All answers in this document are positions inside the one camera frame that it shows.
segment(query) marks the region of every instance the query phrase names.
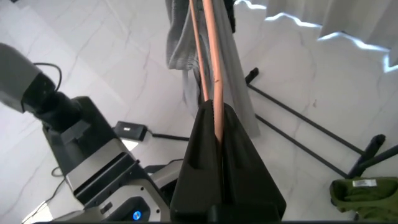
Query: glowing blue button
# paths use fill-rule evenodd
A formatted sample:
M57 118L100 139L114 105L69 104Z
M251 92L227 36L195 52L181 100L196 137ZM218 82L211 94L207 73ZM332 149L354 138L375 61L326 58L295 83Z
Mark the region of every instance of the glowing blue button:
M134 214L132 214L132 219L137 221L141 218L141 212L140 211L136 211L134 212Z

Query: curtain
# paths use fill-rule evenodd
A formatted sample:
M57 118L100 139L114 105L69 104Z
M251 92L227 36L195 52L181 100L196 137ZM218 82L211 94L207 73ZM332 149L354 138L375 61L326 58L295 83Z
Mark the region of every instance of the curtain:
M398 0L251 0L266 6L267 17L284 12L322 25L320 37L342 32L385 48L389 66L398 65Z

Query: hanging clothes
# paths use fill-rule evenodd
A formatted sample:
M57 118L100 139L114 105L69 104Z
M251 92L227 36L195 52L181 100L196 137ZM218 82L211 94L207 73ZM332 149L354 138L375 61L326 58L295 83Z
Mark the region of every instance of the hanging clothes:
M254 138L260 135L260 131L244 80L238 50L233 39L233 8L231 8L231 3L228 2L231 0L225 1L225 3L224 1L212 1L218 32L224 102L232 106L247 134ZM196 116L199 105L203 101L203 92L201 90L198 56L189 1L165 0L165 2L170 20L166 47L167 66L169 69L182 70L183 100L191 114ZM210 94L209 97L213 99L213 71L211 69L210 46L203 3L199 0L194 0L193 2L207 88Z
M353 210L360 220L398 221L398 178L335 180L330 185L332 203L341 212Z

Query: gray garment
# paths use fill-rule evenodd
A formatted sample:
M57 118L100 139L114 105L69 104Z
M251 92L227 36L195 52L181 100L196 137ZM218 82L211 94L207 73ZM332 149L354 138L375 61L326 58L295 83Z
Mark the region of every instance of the gray garment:
M169 69L182 70L183 99L191 114L196 116L198 102L202 96L202 88L189 1L165 0L165 2L171 23L167 36L167 66ZM210 46L203 3L198 0L193 0L193 2L198 22L206 84L209 97L213 99L213 71L211 69ZM233 38L224 1L215 0L212 3L219 39L221 73L224 83L224 102L234 108L247 134L251 138L254 138L260 135L260 130L254 117L253 106L246 82L244 81L238 50Z

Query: clothing rack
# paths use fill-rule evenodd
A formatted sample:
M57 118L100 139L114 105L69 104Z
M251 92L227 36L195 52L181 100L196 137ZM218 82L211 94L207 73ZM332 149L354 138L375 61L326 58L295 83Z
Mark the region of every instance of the clothing rack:
M304 115L300 114L299 112L293 110L292 108L286 106L285 104L283 104L280 101L276 100L275 98L271 97L267 93L264 93L263 91L259 90L258 88L252 86L250 83L258 76L258 74L259 74L259 69L255 68L255 69L251 70L250 73L245 77L246 85L250 89L252 89L256 93L260 94L261 96L267 98L268 100L271 100L272 102L274 102L278 106L280 106L283 109L285 109L285 110L289 111L290 113L294 114L298 118L300 118L303 121L307 122L308 124L312 125L314 128L317 128L318 130L320 130L321 132L325 133L326 135L328 135L329 137L333 138L334 140L342 143L343 145L345 145L349 149L351 149L354 152L358 153L360 155L360 157L356 161L356 163L353 166L353 168L348 173L345 173L341 169L337 168L336 166L334 166L333 164L328 162L326 159L322 158L321 156L319 156L315 152L311 151L309 148L305 147L303 144L299 143L294 138L290 137L288 134L286 134L283 131L281 131L279 128L277 128L274 125L272 125L270 122L266 121L264 118L262 118L258 114L256 114L256 118L260 122L264 123L265 125L267 125L271 129L276 131L278 134L280 134L281 136L285 137L287 140L289 140L290 142L295 144L297 147L301 148L306 153L308 153L309 155L314 157L316 160L320 161L321 163L323 163L324 165L329 167L331 170L335 171L337 174L339 174L340 176L344 177L345 179L352 179L354 177L360 177L367 168L369 168L369 167L371 167L371 166L373 166L375 164L378 164L378 163L380 163L382 161L385 161L386 159L398 154L398 146L394 146L394 147L386 150L385 152L380 153L380 155L376 156L378 150L380 149L380 147L383 145L384 141L386 140L386 137L383 134L379 134L377 136L374 136L371 139L371 142L368 144L368 146L366 147L365 150L361 150L361 149L357 148L356 146L352 145L348 141L342 139L341 137L335 135L334 133L332 133L331 131L327 130L326 128L320 126L316 122L308 119L307 117L305 117Z

